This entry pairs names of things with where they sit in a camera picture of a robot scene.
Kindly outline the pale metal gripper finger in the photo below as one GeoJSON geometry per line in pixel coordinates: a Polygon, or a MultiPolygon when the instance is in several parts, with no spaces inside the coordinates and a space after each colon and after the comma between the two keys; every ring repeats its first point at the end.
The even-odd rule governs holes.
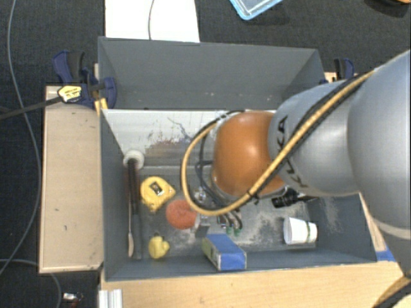
{"type": "Polygon", "coordinates": [[[203,238],[207,235],[211,227],[211,222],[208,216],[198,215],[195,220],[194,234],[195,238],[203,238]]]}

